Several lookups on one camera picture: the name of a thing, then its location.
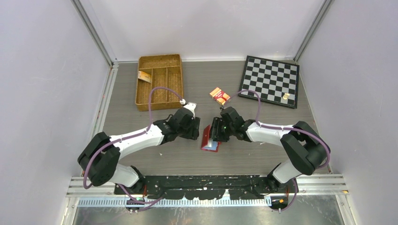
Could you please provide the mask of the red leather card holder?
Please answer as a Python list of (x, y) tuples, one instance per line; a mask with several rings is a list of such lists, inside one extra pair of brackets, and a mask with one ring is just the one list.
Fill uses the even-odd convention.
[(205, 127), (203, 131), (202, 141), (201, 141), (201, 150), (209, 151), (209, 152), (218, 152), (220, 142), (214, 141), (211, 138), (211, 125)]

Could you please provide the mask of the yellow credit card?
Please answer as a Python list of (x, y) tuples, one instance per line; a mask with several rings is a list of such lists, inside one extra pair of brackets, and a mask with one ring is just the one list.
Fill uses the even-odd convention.
[(144, 71), (138, 71), (138, 79), (147, 83), (152, 83), (152, 75)]

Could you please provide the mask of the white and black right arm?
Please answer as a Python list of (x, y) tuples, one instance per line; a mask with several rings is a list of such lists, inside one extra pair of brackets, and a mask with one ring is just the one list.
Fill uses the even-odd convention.
[(221, 110), (219, 117), (214, 117), (208, 129), (209, 139), (217, 144), (225, 143), (234, 136), (241, 141), (282, 147), (288, 160), (267, 175), (268, 187), (273, 192), (281, 192), (288, 181), (302, 174), (312, 175), (330, 160), (329, 146), (303, 121), (282, 126), (244, 120), (235, 108), (227, 107)]

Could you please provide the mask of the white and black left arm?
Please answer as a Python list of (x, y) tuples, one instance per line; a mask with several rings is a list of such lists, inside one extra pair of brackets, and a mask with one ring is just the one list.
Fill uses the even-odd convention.
[(87, 144), (77, 162), (91, 185), (98, 187), (112, 182), (139, 194), (144, 188), (142, 175), (137, 168), (124, 166), (119, 161), (139, 150), (172, 142), (177, 137), (197, 140), (200, 118), (195, 116), (195, 108), (196, 104), (189, 102), (167, 119), (123, 135), (108, 136), (99, 132)]

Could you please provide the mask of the red and gold card box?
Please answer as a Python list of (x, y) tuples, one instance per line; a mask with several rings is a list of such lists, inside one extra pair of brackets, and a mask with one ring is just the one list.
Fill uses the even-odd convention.
[(209, 95), (221, 106), (224, 106), (230, 100), (230, 95), (221, 90), (219, 87), (216, 87), (214, 90), (212, 90)]

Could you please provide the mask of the woven wicker divided tray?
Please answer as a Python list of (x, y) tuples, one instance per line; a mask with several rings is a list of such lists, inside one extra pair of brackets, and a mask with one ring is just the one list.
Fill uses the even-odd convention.
[(182, 61), (179, 54), (142, 56), (138, 71), (152, 75), (152, 83), (137, 78), (135, 104), (141, 112), (180, 108), (184, 96)]

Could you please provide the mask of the black and white chessboard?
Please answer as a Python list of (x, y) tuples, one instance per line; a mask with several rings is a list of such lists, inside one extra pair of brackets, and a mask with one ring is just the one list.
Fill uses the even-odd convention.
[[(298, 105), (299, 65), (247, 56), (238, 96), (296, 109)], [(282, 96), (289, 93), (289, 99)]]

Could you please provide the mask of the small wooden chess piece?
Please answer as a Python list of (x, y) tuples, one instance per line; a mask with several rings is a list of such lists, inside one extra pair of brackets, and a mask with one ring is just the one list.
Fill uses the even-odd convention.
[(282, 96), (282, 98), (283, 98), (284, 100), (288, 100), (288, 99), (289, 99), (289, 96), (290, 96), (289, 93), (285, 93), (285, 94)]

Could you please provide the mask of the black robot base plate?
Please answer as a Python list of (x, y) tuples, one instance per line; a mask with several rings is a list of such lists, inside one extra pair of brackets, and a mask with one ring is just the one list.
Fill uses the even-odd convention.
[(228, 194), (231, 200), (262, 199), (266, 195), (294, 194), (293, 181), (277, 184), (263, 175), (151, 175), (141, 178), (133, 187), (115, 186), (114, 194), (145, 195), (150, 200), (219, 200)]

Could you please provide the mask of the aluminium frame rail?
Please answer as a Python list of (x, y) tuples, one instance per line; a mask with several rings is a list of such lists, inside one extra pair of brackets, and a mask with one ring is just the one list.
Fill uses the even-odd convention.
[(95, 123), (94, 123), (93, 129), (92, 129), (91, 137), (94, 137), (97, 133), (99, 133), (100, 131), (103, 130), (107, 112), (108, 112), (108, 108), (109, 108), (109, 104), (110, 104), (110, 100), (111, 100), (111, 96), (112, 96), (112, 92), (113, 92), (114, 85), (115, 85), (118, 68), (119, 68), (119, 61), (115, 60), (109, 70), (109, 74), (106, 79), (103, 94), (100, 99), (98, 112), (96, 114)]

